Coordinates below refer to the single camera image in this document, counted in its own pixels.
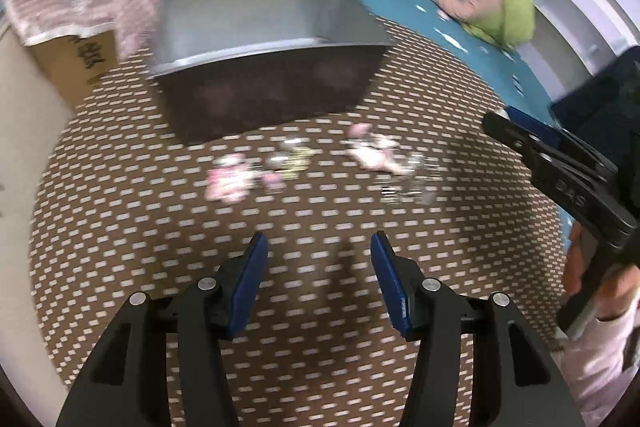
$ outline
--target white shelf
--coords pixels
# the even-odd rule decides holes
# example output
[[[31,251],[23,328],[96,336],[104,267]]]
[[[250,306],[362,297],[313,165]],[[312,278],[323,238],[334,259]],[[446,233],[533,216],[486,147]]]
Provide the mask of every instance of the white shelf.
[[[591,74],[628,47],[626,37],[594,0],[536,0],[536,9],[555,26]]]

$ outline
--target blue bedsheet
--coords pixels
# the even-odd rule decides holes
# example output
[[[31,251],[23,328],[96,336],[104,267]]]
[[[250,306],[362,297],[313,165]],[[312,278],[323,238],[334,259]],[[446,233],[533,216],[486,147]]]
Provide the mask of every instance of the blue bedsheet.
[[[455,20],[443,20],[433,0],[360,0],[369,11],[395,21],[436,42],[478,74],[502,99],[548,124],[551,103],[542,84],[517,52],[507,53],[470,34]],[[570,216],[559,208],[566,243]]]

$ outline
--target silver box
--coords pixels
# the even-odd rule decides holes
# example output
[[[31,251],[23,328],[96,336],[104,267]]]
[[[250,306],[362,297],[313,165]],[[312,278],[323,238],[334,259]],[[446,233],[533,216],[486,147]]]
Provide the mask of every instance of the silver box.
[[[152,74],[203,142],[352,108],[391,44],[358,0],[165,0]]]

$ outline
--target metal screw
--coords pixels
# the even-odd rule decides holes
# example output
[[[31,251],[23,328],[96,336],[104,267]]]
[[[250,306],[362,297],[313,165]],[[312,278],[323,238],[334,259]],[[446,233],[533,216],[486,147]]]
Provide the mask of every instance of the metal screw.
[[[198,281],[198,288],[200,288],[203,291],[208,291],[215,288],[216,284],[218,284],[218,281],[213,279],[213,277],[205,277]]]
[[[507,295],[505,295],[504,293],[497,293],[497,294],[494,294],[493,299],[494,299],[494,302],[495,302],[496,304],[498,304],[498,306],[502,306],[503,308],[504,308],[507,304],[509,304],[509,302],[511,302],[511,301],[509,300],[509,297],[508,297]]]
[[[146,295],[142,292],[134,293],[129,297],[129,302],[132,306],[140,306],[144,301],[146,301]]]
[[[440,289],[440,286],[442,285],[440,284],[440,281],[438,281],[437,279],[429,278],[422,281],[422,287],[428,292],[436,292]]]

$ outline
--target brown patterned tablecloth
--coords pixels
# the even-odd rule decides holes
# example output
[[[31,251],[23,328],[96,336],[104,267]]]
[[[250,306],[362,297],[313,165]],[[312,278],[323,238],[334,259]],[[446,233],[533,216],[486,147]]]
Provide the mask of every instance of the brown patterned tablecloth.
[[[552,334],[563,256],[558,213],[517,156],[482,134],[482,115],[502,103],[436,44],[385,25],[397,45],[353,112],[201,146],[175,139],[146,79],[145,54],[105,77],[60,137],[33,217],[34,304],[67,385],[130,293],[178,293],[242,251],[255,230],[270,238],[268,273],[246,332],[223,345],[244,425],[398,423],[417,346],[391,327],[369,262],[379,229],[425,274],[469,295],[500,289],[542,335]],[[380,202],[372,174],[345,153],[356,122],[447,167],[435,204]],[[292,135],[316,155],[282,194],[256,192],[233,206],[204,199],[214,158],[264,158]],[[458,423],[470,403],[470,343],[462,339]],[[176,347],[169,339],[170,406],[180,425]]]

